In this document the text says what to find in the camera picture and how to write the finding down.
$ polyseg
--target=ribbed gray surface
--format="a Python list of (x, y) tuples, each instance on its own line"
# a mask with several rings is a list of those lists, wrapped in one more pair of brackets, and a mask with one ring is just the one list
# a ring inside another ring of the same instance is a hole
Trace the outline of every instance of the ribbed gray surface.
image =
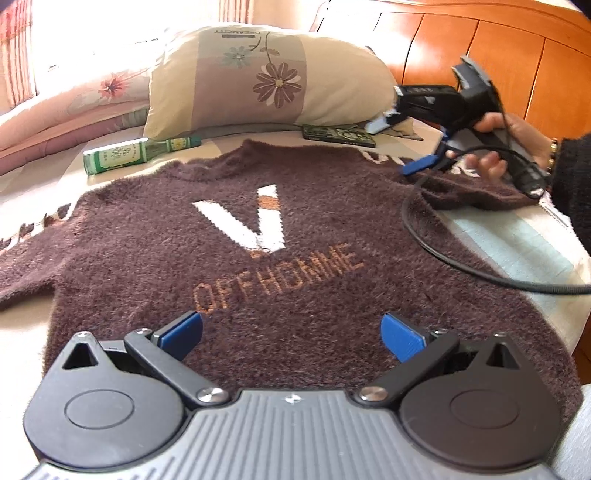
[(148, 463), (83, 474), (43, 465), (28, 480), (556, 480), (549, 469), (498, 476), (459, 472), (412, 447), (386, 410), (342, 391), (244, 391), (204, 409), (178, 442)]

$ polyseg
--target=headboard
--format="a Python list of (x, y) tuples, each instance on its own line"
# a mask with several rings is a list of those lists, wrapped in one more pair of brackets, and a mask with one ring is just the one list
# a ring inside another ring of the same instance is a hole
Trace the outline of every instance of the headboard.
[(457, 87), (462, 54), (549, 137), (591, 131), (591, 22), (535, 0), (331, 0), (313, 31), (369, 46), (399, 83)]

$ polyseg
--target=black sleeve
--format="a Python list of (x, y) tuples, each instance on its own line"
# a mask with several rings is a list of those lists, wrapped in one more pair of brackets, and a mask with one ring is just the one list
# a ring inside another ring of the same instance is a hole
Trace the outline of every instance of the black sleeve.
[(591, 253), (591, 134), (562, 142), (552, 178), (552, 202), (570, 217), (574, 232)]

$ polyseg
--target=bracelet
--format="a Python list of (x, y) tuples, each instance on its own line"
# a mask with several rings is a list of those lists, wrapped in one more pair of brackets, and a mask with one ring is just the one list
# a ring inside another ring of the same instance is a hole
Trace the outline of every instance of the bracelet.
[(558, 155), (560, 155), (560, 143), (557, 138), (553, 138), (552, 143), (550, 144), (550, 159), (548, 160), (548, 166), (546, 167), (546, 173), (548, 175), (552, 175)]

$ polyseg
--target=brown fuzzy sweater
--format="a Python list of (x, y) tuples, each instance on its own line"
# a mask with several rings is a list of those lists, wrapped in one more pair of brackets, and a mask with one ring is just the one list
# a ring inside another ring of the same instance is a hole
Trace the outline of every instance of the brown fuzzy sweater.
[[(247, 141), (214, 161), (118, 180), (23, 226), (0, 245), (0, 307), (54, 291), (46, 365), (79, 330), (120, 339), (199, 310), (203, 340), (186, 363), (230, 390), (358, 388), (395, 365), (379, 334), (389, 310), (463, 338), (504, 330), (569, 420), (582, 397), (557, 335), (523, 295), (425, 253), (400, 221), (411, 189), (384, 155)], [(528, 204), (451, 174), (412, 203), (430, 242), (487, 270), (434, 209)]]

